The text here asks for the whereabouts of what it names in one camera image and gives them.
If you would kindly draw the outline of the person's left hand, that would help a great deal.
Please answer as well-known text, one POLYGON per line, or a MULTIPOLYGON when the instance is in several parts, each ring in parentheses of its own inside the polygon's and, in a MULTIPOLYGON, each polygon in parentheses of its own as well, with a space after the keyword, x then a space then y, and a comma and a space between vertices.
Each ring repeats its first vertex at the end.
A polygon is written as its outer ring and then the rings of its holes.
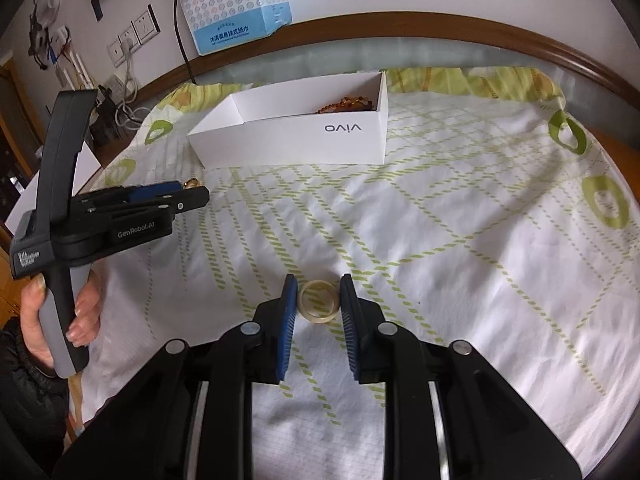
MULTIPOLYGON (((39 310, 46 296, 44 277, 38 274, 23 289, 21 296, 21 331, 24 345, 40 370, 54 374, 54 359, 44 339, 39 322, 39 310)), ((87 347, 98 336, 101 327, 102 282, 91 270, 88 281, 77 299, 74 322, 70 324, 66 337, 76 348, 87 347)))

